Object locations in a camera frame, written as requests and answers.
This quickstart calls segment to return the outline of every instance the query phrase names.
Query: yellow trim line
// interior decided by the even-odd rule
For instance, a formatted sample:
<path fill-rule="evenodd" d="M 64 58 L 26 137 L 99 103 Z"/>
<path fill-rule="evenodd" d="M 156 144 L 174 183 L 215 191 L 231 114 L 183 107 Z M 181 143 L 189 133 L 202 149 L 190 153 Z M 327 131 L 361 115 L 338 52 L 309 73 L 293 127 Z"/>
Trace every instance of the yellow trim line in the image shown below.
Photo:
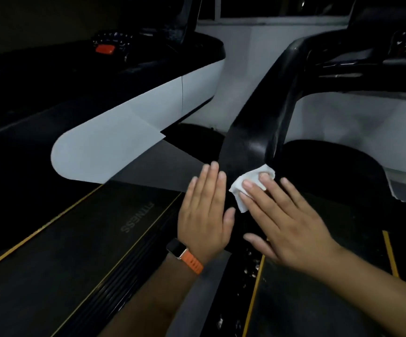
<path fill-rule="evenodd" d="M 385 247 L 387 249 L 388 259 L 390 260 L 391 273 L 395 277 L 399 278 L 397 263 L 395 261 L 395 256 L 393 255 L 393 248 L 391 247 L 392 244 L 390 243 L 390 236 L 388 235 L 387 231 L 382 231 L 382 234 L 384 235 Z"/>
<path fill-rule="evenodd" d="M 247 319 L 245 320 L 245 328 L 243 329 L 242 337 L 246 337 L 246 334 L 248 331 L 248 325 L 250 323 L 251 313 L 253 312 L 253 306 L 254 306 L 255 299 L 256 299 L 256 293 L 257 293 L 257 290 L 259 287 L 259 282 L 261 281 L 262 268 L 264 267 L 264 261 L 265 261 L 265 256 L 262 255 L 261 264 L 259 265 L 258 275 L 256 277 L 255 288 L 253 289 L 253 295 L 251 296 L 250 307 L 248 308 L 248 313 L 246 315 Z"/>
<path fill-rule="evenodd" d="M 98 283 L 96 285 L 96 287 L 94 287 L 92 289 L 91 292 L 89 292 L 89 294 L 86 296 L 85 299 L 82 300 L 82 302 L 75 308 L 75 310 L 72 311 L 72 313 L 69 315 L 69 317 L 67 317 L 65 319 L 65 321 L 59 326 L 58 329 L 55 330 L 55 332 L 50 336 L 53 337 L 62 327 L 63 325 L 74 315 L 74 313 L 80 308 L 80 306 L 83 305 L 83 303 L 91 296 L 91 294 L 93 294 L 93 292 L 104 282 L 104 280 L 110 275 L 110 273 L 122 262 L 122 260 L 127 256 L 128 253 L 131 252 L 131 250 L 134 248 L 134 246 L 137 245 L 137 243 L 144 237 L 145 234 L 147 234 L 147 232 L 150 230 L 151 227 L 153 227 L 155 225 L 155 223 L 161 218 L 161 216 L 164 215 L 164 213 L 167 211 L 167 209 L 170 208 L 170 206 L 172 206 L 172 204 L 177 200 L 178 197 L 180 197 L 182 193 L 179 193 L 178 196 L 176 198 L 173 199 L 173 201 L 167 206 L 166 209 L 164 209 L 164 211 L 156 218 L 156 220 L 150 225 L 149 228 L 147 228 L 147 230 L 144 232 L 144 234 L 141 235 L 141 237 L 139 239 L 137 239 L 137 241 L 130 247 L 130 249 L 128 249 L 127 253 L 125 253 L 123 255 L 123 257 L 120 258 L 120 260 L 114 265 L 114 267 L 108 272 L 106 273 L 106 275 L 102 278 L 102 280 L 100 280 L 100 283 Z"/>
<path fill-rule="evenodd" d="M 83 202 L 86 198 L 88 198 L 90 195 L 92 195 L 94 192 L 96 192 L 97 190 L 99 190 L 103 185 L 99 185 L 96 189 L 94 189 L 92 192 L 90 192 L 89 194 L 87 194 L 85 197 L 81 198 L 80 200 L 78 200 L 77 202 L 75 202 L 74 204 L 72 204 L 68 209 L 66 209 L 65 211 L 61 212 L 59 215 L 55 216 L 52 220 L 50 220 L 49 222 L 47 222 L 44 226 L 42 226 L 41 228 L 39 228 L 36 232 L 32 233 L 30 236 L 26 237 L 24 240 L 22 240 L 20 243 L 18 243 L 16 246 L 13 246 L 12 248 L 10 248 L 8 251 L 6 251 L 4 254 L 2 254 L 0 256 L 0 262 L 2 260 L 4 260 L 8 255 L 10 255 L 11 253 L 13 253 L 16 249 L 18 249 L 19 247 L 21 247 L 23 244 L 25 244 L 28 240 L 30 240 L 31 238 L 33 238 L 34 236 L 36 236 L 37 234 L 39 234 L 40 232 L 42 232 L 45 228 L 47 228 L 48 226 L 50 226 L 52 223 L 54 223 L 56 220 L 58 220 L 61 216 L 63 216 L 64 214 L 66 214 L 68 211 L 70 211 L 71 209 L 73 209 L 77 204 Z"/>

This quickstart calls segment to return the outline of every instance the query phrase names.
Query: white tissue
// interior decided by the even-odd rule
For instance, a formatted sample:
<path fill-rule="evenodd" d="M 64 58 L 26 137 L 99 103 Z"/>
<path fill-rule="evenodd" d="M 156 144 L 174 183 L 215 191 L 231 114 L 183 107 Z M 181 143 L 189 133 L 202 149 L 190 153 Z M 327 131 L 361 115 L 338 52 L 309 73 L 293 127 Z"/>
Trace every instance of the white tissue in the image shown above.
<path fill-rule="evenodd" d="M 250 172 L 246 172 L 244 175 L 239 176 L 237 178 L 237 180 L 234 181 L 231 188 L 229 189 L 229 191 L 232 192 L 234 197 L 236 198 L 237 206 L 239 207 L 239 210 L 240 210 L 241 213 L 248 212 L 248 208 L 242 202 L 242 200 L 240 198 L 240 192 L 243 192 L 248 197 L 251 197 L 250 195 L 248 195 L 248 193 L 242 187 L 242 182 L 244 180 L 248 179 L 251 182 L 256 183 L 262 190 L 265 190 L 264 185 L 261 182 L 259 182 L 259 174 L 261 172 L 268 173 L 272 179 L 275 178 L 275 171 L 272 168 L 270 168 L 267 164 L 264 164 L 260 168 L 257 168 L 255 170 L 251 170 Z"/>

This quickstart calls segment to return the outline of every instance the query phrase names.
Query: red button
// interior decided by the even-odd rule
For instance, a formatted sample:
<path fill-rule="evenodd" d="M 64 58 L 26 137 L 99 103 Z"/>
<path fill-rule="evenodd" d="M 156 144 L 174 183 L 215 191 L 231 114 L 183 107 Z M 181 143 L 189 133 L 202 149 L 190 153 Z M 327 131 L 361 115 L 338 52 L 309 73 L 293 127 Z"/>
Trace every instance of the red button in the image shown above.
<path fill-rule="evenodd" d="M 95 51 L 102 54 L 113 54 L 116 47 L 114 45 L 100 44 L 96 47 Z"/>

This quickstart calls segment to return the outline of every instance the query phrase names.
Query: smartwatch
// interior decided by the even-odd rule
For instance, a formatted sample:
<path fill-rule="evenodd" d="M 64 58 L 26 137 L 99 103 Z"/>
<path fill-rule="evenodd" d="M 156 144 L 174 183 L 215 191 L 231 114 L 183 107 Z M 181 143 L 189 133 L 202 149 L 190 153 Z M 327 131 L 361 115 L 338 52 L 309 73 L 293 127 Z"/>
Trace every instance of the smartwatch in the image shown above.
<path fill-rule="evenodd" d="M 166 249 L 178 260 L 183 260 L 187 266 L 191 268 L 196 274 L 203 271 L 203 265 L 196 257 L 189 252 L 189 249 L 181 243 L 177 238 L 173 238 L 168 244 Z"/>

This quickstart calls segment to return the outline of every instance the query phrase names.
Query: watch band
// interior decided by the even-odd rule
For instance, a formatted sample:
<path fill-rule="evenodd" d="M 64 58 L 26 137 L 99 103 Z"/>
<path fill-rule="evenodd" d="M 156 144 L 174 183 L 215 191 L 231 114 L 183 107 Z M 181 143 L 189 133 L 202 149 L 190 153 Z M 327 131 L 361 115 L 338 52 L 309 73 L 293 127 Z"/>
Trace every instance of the watch band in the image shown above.
<path fill-rule="evenodd" d="M 203 265 L 201 262 L 198 261 L 198 259 L 194 257 L 188 249 L 184 251 L 183 255 L 181 256 L 181 260 L 183 260 L 186 265 L 189 266 L 196 274 L 199 275 L 203 271 Z"/>

